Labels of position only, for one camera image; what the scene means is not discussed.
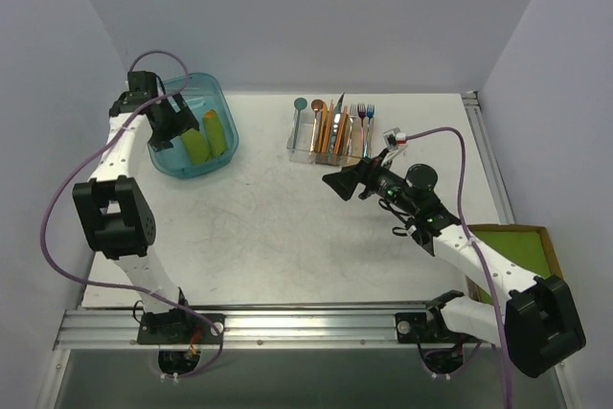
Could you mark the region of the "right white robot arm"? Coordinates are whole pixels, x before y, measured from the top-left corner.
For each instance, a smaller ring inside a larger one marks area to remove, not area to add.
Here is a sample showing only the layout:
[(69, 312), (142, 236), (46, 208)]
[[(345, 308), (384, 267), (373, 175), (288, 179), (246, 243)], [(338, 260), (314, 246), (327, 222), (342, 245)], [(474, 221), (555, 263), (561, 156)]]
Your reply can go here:
[(490, 304), (461, 293), (446, 294), (424, 318), (427, 334), (445, 341), (463, 333), (508, 352), (512, 364), (536, 378), (586, 345), (569, 285), (558, 275), (547, 278), (510, 261), (466, 230), (435, 193), (436, 171), (416, 164), (399, 176), (383, 158), (363, 158), (358, 164), (328, 173), (322, 180), (343, 200), (358, 186), (360, 198), (372, 195), (398, 211), (403, 231), (429, 255), (448, 262), (488, 291)]

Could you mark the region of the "green paper napkin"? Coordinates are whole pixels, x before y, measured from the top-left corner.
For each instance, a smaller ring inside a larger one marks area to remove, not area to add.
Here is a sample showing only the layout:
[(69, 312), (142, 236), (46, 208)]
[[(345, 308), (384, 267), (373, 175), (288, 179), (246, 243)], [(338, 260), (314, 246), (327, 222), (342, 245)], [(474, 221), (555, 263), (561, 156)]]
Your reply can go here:
[(181, 134), (181, 141), (193, 165), (207, 163), (211, 158), (211, 150), (205, 136), (196, 129), (189, 129)]

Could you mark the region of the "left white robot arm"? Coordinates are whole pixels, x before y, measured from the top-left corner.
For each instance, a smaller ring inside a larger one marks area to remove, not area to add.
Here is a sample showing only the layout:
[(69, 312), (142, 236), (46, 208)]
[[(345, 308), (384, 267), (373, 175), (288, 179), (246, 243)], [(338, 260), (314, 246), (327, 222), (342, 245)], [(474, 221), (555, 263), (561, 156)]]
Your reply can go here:
[(72, 196), (90, 248), (119, 266), (139, 293), (142, 328), (182, 343), (197, 320), (185, 311), (183, 291), (153, 250), (155, 218), (134, 174), (146, 147), (171, 149), (174, 138), (199, 124), (181, 95), (161, 97), (158, 82), (149, 71), (128, 73), (126, 91), (109, 110), (110, 147)]

